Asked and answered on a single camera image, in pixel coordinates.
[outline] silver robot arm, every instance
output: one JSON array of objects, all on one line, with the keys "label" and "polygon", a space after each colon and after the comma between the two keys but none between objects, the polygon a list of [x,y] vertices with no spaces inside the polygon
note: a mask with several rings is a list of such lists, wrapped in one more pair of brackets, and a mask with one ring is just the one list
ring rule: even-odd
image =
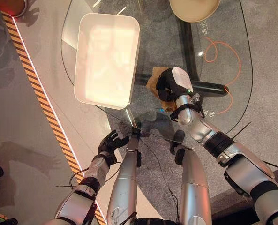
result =
[{"label": "silver robot arm", "polygon": [[117,162],[114,155],[116,148],[128,143],[129,137],[116,138],[116,130],[106,136],[93,158],[82,181],[59,205],[53,220],[45,225],[89,225],[94,218],[94,201],[100,188],[105,184],[105,177],[111,165]]},{"label": "silver robot arm", "polygon": [[188,127],[191,136],[222,167],[227,167],[225,179],[237,193],[253,199],[255,211],[263,225],[278,225],[278,183],[272,170],[248,148],[222,133],[198,113],[202,113],[198,107],[199,96],[191,94],[193,90],[188,74],[188,79],[184,81],[181,80],[185,79],[182,73],[185,71],[174,68],[164,74],[164,82],[157,84],[160,97],[162,94],[162,98],[172,98],[177,105],[178,109],[172,113],[171,119]]}]

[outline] glass table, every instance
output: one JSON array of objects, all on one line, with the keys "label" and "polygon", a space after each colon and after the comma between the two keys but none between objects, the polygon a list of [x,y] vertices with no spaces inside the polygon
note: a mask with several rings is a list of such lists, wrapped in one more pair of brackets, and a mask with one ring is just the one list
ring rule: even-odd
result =
[{"label": "glass table", "polygon": [[239,0],[221,0],[204,21],[187,23],[176,17],[169,0],[72,0],[63,25],[61,52],[74,83],[78,28],[87,13],[120,14],[140,24],[140,48],[130,105],[123,110],[99,107],[121,122],[173,140],[177,130],[184,143],[193,139],[186,127],[170,120],[171,112],[146,88],[154,67],[181,67],[202,97],[205,118],[223,132],[241,120],[251,95],[253,72],[248,36]]}]

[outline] wire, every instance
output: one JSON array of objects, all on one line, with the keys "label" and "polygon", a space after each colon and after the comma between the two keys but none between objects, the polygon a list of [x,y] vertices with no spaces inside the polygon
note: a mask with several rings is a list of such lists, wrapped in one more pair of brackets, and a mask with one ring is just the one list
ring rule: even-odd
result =
[{"label": "wire", "polygon": [[264,161],[264,160],[263,160],[263,162],[266,163],[266,164],[268,164],[268,165],[271,165],[271,166],[274,166],[274,167],[278,168],[278,165],[274,165],[274,164],[269,163],[269,162],[266,162],[266,161]]},{"label": "wire", "polygon": [[74,188],[74,186],[72,185],[72,179],[73,179],[76,175],[78,175],[78,174],[80,174],[80,173],[82,173],[82,172],[84,172],[84,171],[87,171],[88,169],[89,169],[89,167],[88,167],[88,168],[85,168],[84,170],[81,170],[81,171],[78,171],[78,172],[72,174],[72,176],[70,177],[70,180],[69,180],[69,185],[70,185],[71,189]]},{"label": "wire", "polygon": [[118,173],[118,171],[120,170],[121,165],[122,165],[122,162],[117,162],[117,163],[120,163],[120,166],[119,166],[118,170],[117,170],[109,179],[107,179],[107,180],[105,181],[105,183],[107,183],[107,182],[108,182],[113,176],[115,176],[116,173]]},{"label": "wire", "polygon": [[132,217],[136,216],[137,213],[133,212],[132,214],[129,215],[123,222],[121,222],[119,225],[124,225],[128,220],[130,220]]},{"label": "wire", "polygon": [[231,139],[233,140],[236,136],[238,136],[239,133],[241,133],[251,122],[249,122],[245,127],[243,127],[235,136],[233,136]]},{"label": "wire", "polygon": [[174,201],[174,204],[175,204],[175,207],[176,207],[176,212],[177,212],[177,216],[176,216],[176,221],[178,222],[178,224],[180,224],[180,216],[179,216],[179,213],[178,213],[178,199],[177,197],[175,196],[175,194],[173,193],[173,191],[170,189],[169,187],[169,184],[167,182],[167,180],[165,179],[164,177],[164,172],[163,172],[163,169],[162,169],[162,166],[161,166],[161,163],[157,157],[157,155],[152,151],[152,149],[140,138],[141,142],[148,148],[148,150],[154,155],[154,157],[156,158],[157,162],[158,162],[158,166],[161,170],[161,174],[162,174],[162,177],[163,177],[163,180],[164,182],[166,183],[167,187],[168,187],[168,190],[169,190],[169,193],[171,194],[171,197]]},{"label": "wire", "polygon": [[[105,183],[107,183],[113,176],[116,175],[116,173],[118,173],[119,169],[121,168],[122,162],[117,162],[117,163],[120,164],[118,170],[117,170],[109,179],[107,179],[107,180],[105,181]],[[74,188],[74,186],[72,185],[72,179],[73,179],[76,175],[78,175],[78,174],[80,174],[80,173],[82,173],[82,172],[84,172],[84,171],[87,171],[88,169],[89,169],[89,167],[86,168],[86,169],[84,169],[84,170],[81,170],[81,171],[78,171],[78,172],[72,174],[72,176],[70,177],[70,180],[69,180],[69,187],[71,187],[71,189]],[[66,185],[58,185],[57,187],[67,187],[67,186],[66,186]]]},{"label": "wire", "polygon": [[[216,44],[221,44],[221,45],[224,45],[224,46],[228,47],[236,55],[236,57],[238,59],[238,62],[239,62],[239,70],[238,70],[237,75],[229,83],[224,85],[224,90],[229,94],[230,103],[229,103],[229,105],[228,105],[228,107],[226,109],[224,109],[224,110],[222,110],[222,111],[217,113],[217,114],[222,114],[222,113],[227,112],[232,107],[232,105],[233,105],[233,96],[232,96],[231,92],[229,90],[227,90],[227,88],[229,87],[229,85],[233,84],[239,78],[239,76],[241,74],[242,63],[241,63],[241,59],[240,59],[239,55],[237,54],[236,50],[233,49],[229,44],[227,44],[225,42],[222,42],[222,41],[212,41],[208,37],[205,37],[205,38],[211,42],[211,44],[207,47],[207,49],[205,50],[205,53],[204,53],[204,60],[206,62],[214,62],[217,59],[217,57],[218,57],[218,50],[217,50]],[[208,50],[212,47],[212,45],[215,47],[215,57],[212,60],[208,60],[207,57],[206,57],[206,54],[207,54]]]}]

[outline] yellow black hazard stripe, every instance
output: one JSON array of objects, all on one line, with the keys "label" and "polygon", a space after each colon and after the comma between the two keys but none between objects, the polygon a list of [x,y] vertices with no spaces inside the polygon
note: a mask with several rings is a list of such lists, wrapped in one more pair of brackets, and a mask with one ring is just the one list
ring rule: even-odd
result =
[{"label": "yellow black hazard stripe", "polygon": [[[42,110],[49,122],[49,125],[51,126],[53,133],[59,142],[62,152],[64,153],[65,158],[71,167],[71,170],[73,172],[78,172],[78,171],[80,171],[80,168],[79,168],[79,166],[76,162],[76,159],[74,157],[74,154],[64,136],[64,133],[62,132],[60,123],[59,123],[57,117],[55,116],[53,109],[50,107],[49,100],[47,99],[45,92],[42,89],[39,78],[37,77],[37,74],[31,64],[29,56],[27,55],[27,52],[25,51],[25,48],[23,46],[20,35],[14,24],[13,18],[5,13],[2,13],[2,16],[3,16],[6,26],[8,28],[8,32],[12,38],[12,41],[16,48],[18,56],[21,60],[25,73],[26,73],[26,75],[30,81],[30,84],[37,96],[37,99],[38,99],[38,101],[42,107]],[[82,174],[78,174],[75,176],[75,178],[76,178],[77,182],[79,183],[83,179],[83,176],[82,176]],[[95,211],[95,217],[100,225],[105,225],[105,220],[102,216],[102,213],[100,212],[99,207],[97,207],[97,209]]]}]

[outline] white tray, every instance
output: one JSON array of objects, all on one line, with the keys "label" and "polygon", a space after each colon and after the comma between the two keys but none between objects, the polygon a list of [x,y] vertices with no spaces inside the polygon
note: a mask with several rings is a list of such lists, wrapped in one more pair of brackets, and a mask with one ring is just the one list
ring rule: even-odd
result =
[{"label": "white tray", "polygon": [[130,16],[86,14],[79,25],[76,98],[92,105],[123,109],[131,100],[140,26]]}]

